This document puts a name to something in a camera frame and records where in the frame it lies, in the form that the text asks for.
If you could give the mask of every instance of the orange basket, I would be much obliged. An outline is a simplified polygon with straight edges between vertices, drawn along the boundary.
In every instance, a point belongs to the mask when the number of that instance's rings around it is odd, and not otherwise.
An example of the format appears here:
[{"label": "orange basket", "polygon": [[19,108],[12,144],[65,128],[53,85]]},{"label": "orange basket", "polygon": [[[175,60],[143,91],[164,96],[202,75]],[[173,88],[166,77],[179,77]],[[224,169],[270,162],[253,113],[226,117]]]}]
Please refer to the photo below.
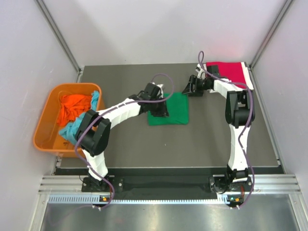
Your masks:
[{"label": "orange basket", "polygon": [[[74,145],[59,135],[59,130],[64,128],[57,124],[61,109],[60,97],[71,94],[91,95],[95,90],[100,93],[96,110],[105,109],[102,90],[94,83],[64,83],[55,87],[50,92],[38,121],[33,137],[34,146],[40,151],[54,155],[77,157],[74,152]],[[84,156],[81,148],[78,149],[78,152]]]}]

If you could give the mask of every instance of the black mounting bracket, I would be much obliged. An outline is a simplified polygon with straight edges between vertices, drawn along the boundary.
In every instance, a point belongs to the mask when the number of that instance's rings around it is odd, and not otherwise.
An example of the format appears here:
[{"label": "black mounting bracket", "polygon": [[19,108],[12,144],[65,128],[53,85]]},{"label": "black mounting bracket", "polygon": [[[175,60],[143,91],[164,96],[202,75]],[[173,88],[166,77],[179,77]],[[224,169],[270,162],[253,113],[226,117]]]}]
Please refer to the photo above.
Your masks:
[{"label": "black mounting bracket", "polygon": [[225,176],[212,176],[209,178],[209,183],[212,192],[219,194],[229,193],[229,203],[227,204],[229,207],[240,206],[244,202],[244,196],[241,192],[249,192],[252,187],[250,177],[248,177],[247,181],[230,183]]},{"label": "black mounting bracket", "polygon": [[[105,176],[106,180],[108,180],[113,187],[115,188],[115,192],[122,192],[124,187],[123,178],[115,178],[114,176]],[[89,177],[85,177],[82,182],[81,191],[84,193],[99,193],[99,192],[109,192],[109,185],[103,180],[97,180],[91,175]]]},{"label": "black mounting bracket", "polygon": [[[218,65],[212,65],[207,67],[207,71],[217,78],[223,78],[220,76],[218,71]],[[215,79],[211,76],[206,75],[204,79],[200,79],[195,75],[189,77],[189,81],[182,94],[194,97],[203,96],[204,90],[214,89]]]},{"label": "black mounting bracket", "polygon": [[[144,90],[140,91],[138,95],[131,95],[129,96],[130,99],[141,101],[141,100],[162,100],[160,87],[153,84],[148,83]],[[150,112],[155,117],[168,117],[169,113],[167,110],[167,103],[166,101],[160,103],[138,103],[141,108],[139,114]]]}]

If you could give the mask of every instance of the gray work surface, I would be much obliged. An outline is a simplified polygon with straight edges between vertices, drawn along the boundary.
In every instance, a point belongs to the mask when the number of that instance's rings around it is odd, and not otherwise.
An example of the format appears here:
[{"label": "gray work surface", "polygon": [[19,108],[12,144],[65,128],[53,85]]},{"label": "gray work surface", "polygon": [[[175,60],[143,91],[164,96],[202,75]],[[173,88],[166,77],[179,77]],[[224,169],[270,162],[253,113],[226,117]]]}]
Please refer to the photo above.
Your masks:
[{"label": "gray work surface", "polygon": [[[86,66],[82,82],[98,84],[106,107],[143,90],[156,73],[166,73],[182,91],[196,64]],[[171,91],[166,77],[165,92]],[[255,94],[256,119],[248,138],[253,166],[277,166],[276,156]],[[189,98],[187,125],[148,125],[147,114],[124,121],[110,133],[105,150],[108,167],[225,167],[230,157],[231,133],[225,119],[226,100],[218,93]]]},{"label": "gray work surface", "polygon": [[48,205],[42,231],[299,231],[288,195],[253,195],[240,210],[226,205]]}]

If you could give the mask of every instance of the metal frame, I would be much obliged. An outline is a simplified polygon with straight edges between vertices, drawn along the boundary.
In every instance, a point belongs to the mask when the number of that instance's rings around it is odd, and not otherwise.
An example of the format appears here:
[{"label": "metal frame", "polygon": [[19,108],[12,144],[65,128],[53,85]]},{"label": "metal frame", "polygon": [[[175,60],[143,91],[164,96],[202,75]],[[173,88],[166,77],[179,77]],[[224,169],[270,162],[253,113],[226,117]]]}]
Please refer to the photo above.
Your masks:
[{"label": "metal frame", "polygon": [[[58,39],[61,47],[66,53],[68,59],[72,63],[73,67],[78,71],[77,82],[81,81],[83,70],[78,65],[76,59],[71,53],[65,39],[63,38],[60,30],[58,29],[54,19],[52,18],[48,8],[46,7],[43,0],[35,0],[39,9],[42,11],[45,19],[50,25],[52,31],[54,32],[56,38]],[[275,154],[278,161],[283,164],[283,160],[280,157],[280,150],[276,142],[275,134],[269,122],[267,116],[267,111],[264,107],[264,100],[259,93],[259,87],[257,79],[255,78],[253,68],[258,63],[261,55],[268,46],[273,35],[277,31],[278,26],[281,24],[283,18],[287,14],[288,10],[292,6],[294,0],[286,0],[280,9],[277,17],[275,18],[272,26],[270,27],[267,35],[265,36],[263,42],[261,43],[259,49],[257,50],[251,64],[250,64],[250,75],[255,86],[257,97],[260,101],[260,106],[262,114],[265,118],[266,126],[269,131],[269,136],[274,147]],[[54,165],[53,175],[56,173],[56,169],[61,164],[61,158],[57,158]],[[272,175],[256,175],[255,191],[253,196],[258,194],[288,194],[290,201],[297,219],[298,225],[301,230],[308,230],[308,212],[307,207],[301,194],[300,188],[298,186],[295,175],[285,175],[285,174],[272,174]],[[31,231],[40,230],[43,217],[48,203],[79,203],[88,204],[92,202],[97,203],[97,197],[100,195],[108,195],[107,192],[100,193],[87,193],[81,192],[82,182],[79,176],[44,176],[42,183],[38,192],[37,206],[35,213],[32,217]],[[112,204],[223,204],[225,203],[224,195],[217,195],[217,199],[192,199],[192,200],[124,200],[115,199]]]},{"label": "metal frame", "polygon": [[278,164],[282,166],[283,170],[285,173],[288,173],[286,171],[286,169],[284,168],[284,161],[280,155],[281,151],[279,149],[279,146],[276,142],[276,136],[275,136],[275,133],[273,132],[273,127],[270,123],[270,120],[269,120],[269,117],[268,117],[268,112],[265,108],[265,104],[264,104],[264,99],[262,97],[262,95],[260,94],[260,90],[259,90],[259,83],[255,77],[255,73],[253,70],[249,70],[249,74],[250,74],[250,78],[251,78],[251,81],[253,82],[253,85],[254,85],[254,88],[255,88],[255,92],[256,92],[256,95],[257,95],[257,98],[258,98],[258,101],[259,101],[259,104],[260,104],[260,108],[261,108],[261,111],[262,111],[262,115],[264,117],[264,121],[265,121],[265,125],[268,129],[268,132],[269,132],[269,138],[270,138],[270,141],[273,145],[273,148],[274,148],[274,152],[275,152],[275,155],[276,155],[276,159],[278,161]]},{"label": "metal frame", "polygon": [[[297,179],[293,174],[260,174],[255,175],[255,190],[253,194],[301,194]],[[82,182],[79,176],[44,176],[38,190],[39,194],[48,195],[109,195],[107,192],[82,192]]]},{"label": "metal frame", "polygon": [[57,40],[59,41],[60,46],[62,47],[63,51],[67,55],[69,61],[73,65],[73,67],[76,69],[77,72],[81,71],[80,66],[78,65],[74,55],[72,54],[71,50],[69,49],[63,35],[61,34],[56,22],[54,21],[52,15],[50,14],[46,4],[43,0],[34,0],[38,6],[38,8],[41,10],[42,14],[44,15],[47,23],[49,24],[51,30],[53,31],[54,35],[56,36]]},{"label": "metal frame", "polygon": [[272,39],[273,35],[275,34],[277,28],[281,24],[283,18],[287,14],[288,10],[292,6],[293,2],[294,2],[294,0],[286,0],[284,2],[284,4],[281,7],[277,17],[275,18],[273,24],[271,25],[268,33],[266,34],[265,38],[263,39],[263,42],[261,43],[260,47],[258,48],[258,50],[257,50],[257,52],[256,52],[256,54],[255,54],[255,56],[254,56],[254,58],[253,58],[253,60],[250,64],[251,69],[253,69],[256,66],[256,64],[259,61],[261,55],[263,54],[264,50],[268,46],[270,40]]}]

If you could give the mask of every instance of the white panel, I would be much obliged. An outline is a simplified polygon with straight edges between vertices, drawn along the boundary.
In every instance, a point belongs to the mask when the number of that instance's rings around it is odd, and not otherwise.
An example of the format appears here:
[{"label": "white panel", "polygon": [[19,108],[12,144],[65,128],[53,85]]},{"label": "white panel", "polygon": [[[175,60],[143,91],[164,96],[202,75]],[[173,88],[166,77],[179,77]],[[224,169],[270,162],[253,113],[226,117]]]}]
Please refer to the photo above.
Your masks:
[{"label": "white panel", "polygon": [[285,167],[308,203],[308,1],[296,0],[255,67]]},{"label": "white panel", "polygon": [[79,65],[252,61],[284,0],[45,0]]},{"label": "white panel", "polygon": [[49,91],[77,74],[33,0],[0,2],[0,224],[26,230],[54,156],[32,137]]}]

